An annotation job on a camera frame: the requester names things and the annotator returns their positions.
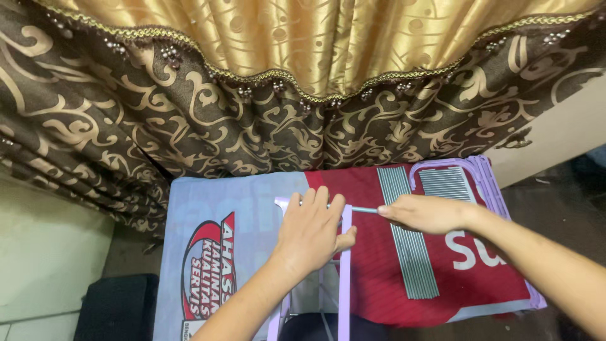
fabric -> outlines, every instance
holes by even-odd
[[[438,69],[484,30],[599,0],[52,0],[114,26],[162,25],[192,37],[221,69],[290,72],[314,96],[349,95],[385,72]]]
[[[372,208],[384,203],[376,167],[175,180],[162,253],[155,340],[180,335],[186,341],[208,318],[200,315],[203,308],[199,308],[196,297],[196,276],[205,276],[197,270],[196,260],[204,258],[205,251],[209,251],[208,257],[212,255],[207,262],[228,252],[232,262],[228,268],[235,272],[237,281],[217,290],[232,294],[230,290],[241,288],[265,263],[277,242],[282,211],[274,204],[275,197],[289,197],[292,192],[303,193],[321,185],[326,185],[332,195],[345,195],[347,203],[354,206]],[[478,203],[483,203],[477,191],[475,194]],[[515,269],[461,231],[446,236],[424,235],[440,295],[409,300],[388,221],[376,214],[354,212],[352,222],[358,227],[358,236],[351,249],[351,313],[363,319],[390,326],[433,326],[541,307],[532,299],[536,291]],[[215,235],[201,232],[213,226]],[[213,242],[205,243],[204,238]],[[217,252],[205,250],[204,245]],[[208,269],[203,263],[198,266]],[[207,287],[202,283],[200,292]],[[218,299],[224,292],[206,293]],[[267,323],[255,339],[266,335]]]
[[[404,166],[407,172],[411,168]],[[331,194],[344,195],[353,206],[373,208],[385,203],[376,167],[309,172],[306,176],[313,179],[310,187],[325,185]],[[474,192],[478,204],[484,205],[477,190]],[[422,188],[413,193],[422,194]],[[524,278],[509,265],[487,265],[482,258],[494,259],[495,254],[478,246],[466,232],[424,234],[440,295],[408,299],[389,223],[379,215],[360,212],[352,214],[352,223],[358,227],[356,245],[351,249],[352,314],[394,327],[421,327],[532,307]],[[470,255],[464,255],[461,246]]]
[[[214,78],[203,56],[184,45],[173,68],[161,49],[176,38],[136,30],[138,38],[127,40],[23,3],[0,2],[1,164],[14,177],[159,235],[174,178],[479,154],[606,66],[597,12],[506,30],[503,44],[490,53],[474,47],[449,78],[377,83],[338,108],[306,102],[307,112],[296,81],[274,91],[271,82],[281,78]],[[549,32],[566,29],[565,39],[544,43]],[[502,39],[487,35],[478,44],[495,38]],[[397,81],[411,85],[399,90]]]

curtain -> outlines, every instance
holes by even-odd
[[[591,1],[525,1],[508,12],[500,1],[463,11],[439,1],[301,0],[273,5],[285,20],[271,23],[256,2],[188,12],[185,2],[2,1],[1,164],[157,234],[176,177],[479,154],[606,67],[606,15]],[[426,17],[410,36],[413,19]],[[438,29],[437,18],[448,20]],[[425,34],[425,23],[437,33]],[[255,41],[278,26],[285,43]],[[316,58],[327,51],[323,70]]]

gold braided trim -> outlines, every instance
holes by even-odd
[[[590,15],[592,15],[595,12],[595,10],[590,10],[584,13],[579,13],[576,15],[567,15],[567,16],[531,16],[531,17],[527,17],[524,19],[520,19],[518,21],[514,21],[511,24],[507,24],[505,26],[501,26],[495,29],[491,29],[488,30],[484,33],[482,33],[480,36],[478,36],[478,38],[476,39],[476,42],[489,37],[491,35],[497,35],[500,33],[504,33],[504,32],[508,32],[511,30],[515,30],[518,29],[520,27],[523,26],[528,26],[528,25],[562,25],[562,24],[569,24],[571,22],[577,22],[580,20],[583,20],[587,17],[589,17]]]
[[[106,32],[110,35],[114,35],[114,36],[119,35],[124,40],[137,39],[137,38],[164,38],[164,39],[173,39],[175,41],[181,42],[181,43],[187,45],[188,47],[198,51],[198,53],[200,53],[200,55],[202,56],[204,63],[210,70],[216,72],[219,75],[228,77],[235,81],[239,81],[242,83],[251,83],[251,82],[257,82],[257,81],[263,81],[263,80],[269,79],[269,78],[284,79],[286,81],[291,82],[294,85],[295,90],[297,91],[298,94],[300,94],[301,97],[307,99],[308,101],[315,102],[315,103],[325,102],[325,101],[330,101],[330,100],[346,100],[347,98],[351,98],[351,97],[354,97],[354,96],[360,94],[364,89],[366,89],[368,87],[375,86],[379,83],[382,83],[384,81],[388,81],[391,79],[407,79],[407,78],[413,79],[413,78],[422,78],[422,77],[426,77],[426,76],[435,76],[435,75],[447,73],[449,70],[457,67],[464,58],[464,56],[462,56],[459,59],[457,59],[455,62],[453,62],[445,67],[441,67],[440,69],[416,70],[416,71],[411,71],[411,72],[385,72],[385,73],[382,73],[378,76],[372,77],[369,80],[365,81],[358,90],[356,90],[348,95],[341,95],[338,93],[334,93],[331,95],[318,97],[318,96],[310,95],[309,93],[303,91],[303,89],[301,89],[299,83],[297,82],[296,78],[289,71],[286,71],[286,70],[271,69],[271,70],[261,72],[257,75],[241,76],[241,75],[235,74],[229,70],[219,68],[216,65],[213,65],[212,62],[210,62],[206,58],[206,56],[200,49],[199,44],[195,40],[191,39],[185,33],[182,33],[180,31],[177,31],[177,30],[174,30],[171,28],[160,28],[160,27],[141,27],[138,29],[137,28],[130,29],[130,28],[107,26],[107,25],[101,24],[100,22],[98,22],[97,20],[93,19],[90,16],[84,15],[82,13],[78,13],[73,10],[66,10],[63,8],[55,7],[54,5],[47,4],[44,0],[33,0],[33,1],[35,3],[43,6],[47,10],[50,10],[57,14],[71,18],[71,19],[78,21],[81,24],[87,25],[89,27],[94,27],[96,29],[102,30],[103,32]],[[480,40],[488,38],[490,36],[509,32],[511,30],[518,29],[520,27],[524,27],[524,26],[528,26],[528,25],[570,24],[572,22],[577,22],[582,19],[585,19],[585,18],[589,17],[590,15],[592,15],[594,12],[595,12],[595,10],[590,10],[587,12],[578,13],[575,15],[567,15],[567,16],[544,16],[543,15],[543,16],[527,17],[527,18],[512,22],[510,24],[507,24],[505,26],[498,27],[495,29],[490,29],[490,30],[482,33],[475,40],[474,44],[479,42]]]

floral curtain pattern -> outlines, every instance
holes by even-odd
[[[470,50],[448,78],[416,79],[404,89],[380,84],[340,107],[305,113],[289,83],[282,91],[259,84],[245,96],[241,83],[209,77],[196,52],[183,51],[175,69],[162,44],[117,54],[92,30],[66,38],[44,13],[4,3],[1,164],[14,177],[162,234],[172,178],[482,153],[602,75],[598,16],[559,31],[510,32],[493,49]],[[558,33],[566,37],[553,38]]]

ahass logo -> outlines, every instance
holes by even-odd
[[[232,212],[220,225],[211,220],[201,223],[187,244],[181,274],[183,341],[189,340],[236,291],[234,231]]]

